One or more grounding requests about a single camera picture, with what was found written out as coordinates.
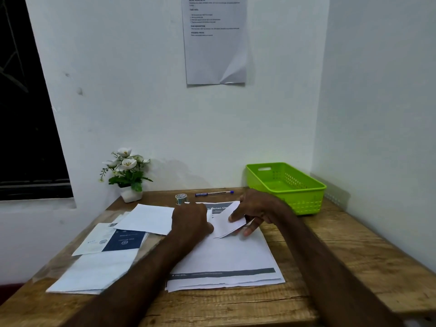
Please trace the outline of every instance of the wall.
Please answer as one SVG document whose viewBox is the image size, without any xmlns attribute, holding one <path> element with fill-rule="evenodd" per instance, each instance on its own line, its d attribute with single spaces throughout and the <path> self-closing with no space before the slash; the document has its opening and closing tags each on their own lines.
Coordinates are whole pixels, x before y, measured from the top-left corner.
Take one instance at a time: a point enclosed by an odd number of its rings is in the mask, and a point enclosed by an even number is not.
<svg viewBox="0 0 436 327">
<path fill-rule="evenodd" d="M 436 271 L 436 0 L 330 0 L 312 172 Z"/>
<path fill-rule="evenodd" d="M 0 283 L 30 277 L 116 198 L 97 178 L 121 146 L 152 159 L 147 190 L 240 186 L 247 163 L 309 171 L 329 0 L 248 0 L 248 82 L 206 87 L 186 86 L 181 0 L 26 1 L 77 208 L 0 206 L 13 248 Z"/>
</svg>

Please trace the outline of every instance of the tape roll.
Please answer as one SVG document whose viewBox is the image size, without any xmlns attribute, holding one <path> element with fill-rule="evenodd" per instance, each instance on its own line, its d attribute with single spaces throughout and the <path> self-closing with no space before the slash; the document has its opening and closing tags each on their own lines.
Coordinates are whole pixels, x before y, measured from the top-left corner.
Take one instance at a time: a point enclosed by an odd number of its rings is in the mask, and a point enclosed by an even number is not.
<svg viewBox="0 0 436 327">
<path fill-rule="evenodd" d="M 177 194 L 176 195 L 176 204 L 181 205 L 185 202 L 188 202 L 188 195 L 186 194 Z"/>
</svg>

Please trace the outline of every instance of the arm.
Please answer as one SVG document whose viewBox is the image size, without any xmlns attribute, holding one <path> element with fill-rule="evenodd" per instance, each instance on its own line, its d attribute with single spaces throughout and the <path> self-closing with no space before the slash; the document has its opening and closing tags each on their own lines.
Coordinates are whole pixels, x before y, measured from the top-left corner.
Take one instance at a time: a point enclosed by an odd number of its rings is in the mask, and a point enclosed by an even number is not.
<svg viewBox="0 0 436 327">
<path fill-rule="evenodd" d="M 248 190 L 230 221 L 238 220 L 244 214 L 255 216 L 244 235 L 251 234 L 264 220 L 277 226 L 326 326 L 403 326 L 402 321 L 346 268 L 286 203 L 267 193 Z"/>
<path fill-rule="evenodd" d="M 138 325 L 173 267 L 213 232 L 213 226 L 206 221 L 206 212 L 204 204 L 190 203 L 175 208 L 168 236 L 63 326 Z"/>
</svg>

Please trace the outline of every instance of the potted plant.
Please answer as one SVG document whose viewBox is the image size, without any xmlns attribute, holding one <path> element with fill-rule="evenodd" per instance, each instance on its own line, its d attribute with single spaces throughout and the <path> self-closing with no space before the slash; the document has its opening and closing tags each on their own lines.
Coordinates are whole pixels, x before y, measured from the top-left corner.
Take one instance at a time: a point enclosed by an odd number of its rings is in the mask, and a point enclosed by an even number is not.
<svg viewBox="0 0 436 327">
<path fill-rule="evenodd" d="M 144 166 L 149 159 L 141 155 L 132 155 L 132 149 L 120 148 L 116 153 L 112 152 L 114 160 L 103 162 L 106 165 L 100 174 L 100 181 L 107 172 L 112 172 L 109 184 L 117 184 L 124 202 L 134 202 L 142 198 L 142 180 L 152 181 L 144 176 Z"/>
</svg>

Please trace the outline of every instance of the pen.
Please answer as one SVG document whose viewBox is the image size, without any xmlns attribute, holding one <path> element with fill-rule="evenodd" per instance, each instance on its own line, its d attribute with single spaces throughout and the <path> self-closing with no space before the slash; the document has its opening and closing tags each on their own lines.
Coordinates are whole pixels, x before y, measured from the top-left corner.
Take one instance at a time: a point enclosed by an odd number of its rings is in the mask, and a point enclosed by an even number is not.
<svg viewBox="0 0 436 327">
<path fill-rule="evenodd" d="M 234 191 L 216 191 L 213 193 L 197 193 L 195 194 L 195 197 L 197 196 L 208 196 L 208 195 L 216 195 L 216 194 L 233 194 Z"/>
</svg>

